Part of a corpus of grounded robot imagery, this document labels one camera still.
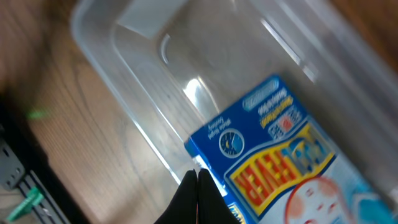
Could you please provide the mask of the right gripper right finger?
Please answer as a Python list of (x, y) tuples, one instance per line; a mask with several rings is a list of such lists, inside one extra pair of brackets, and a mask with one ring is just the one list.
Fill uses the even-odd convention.
[(220, 194), (209, 170), (198, 174), (199, 224), (239, 224)]

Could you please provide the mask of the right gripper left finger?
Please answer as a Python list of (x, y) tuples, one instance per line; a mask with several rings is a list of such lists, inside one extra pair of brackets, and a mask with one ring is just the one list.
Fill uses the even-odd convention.
[(155, 224), (196, 224), (197, 223), (197, 183), (194, 170), (188, 170), (164, 213)]

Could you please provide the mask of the blue Kool Fever box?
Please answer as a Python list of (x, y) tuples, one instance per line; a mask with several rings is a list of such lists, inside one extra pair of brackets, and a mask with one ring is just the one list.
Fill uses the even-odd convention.
[(185, 149), (248, 223), (397, 222), (277, 75), (193, 133)]

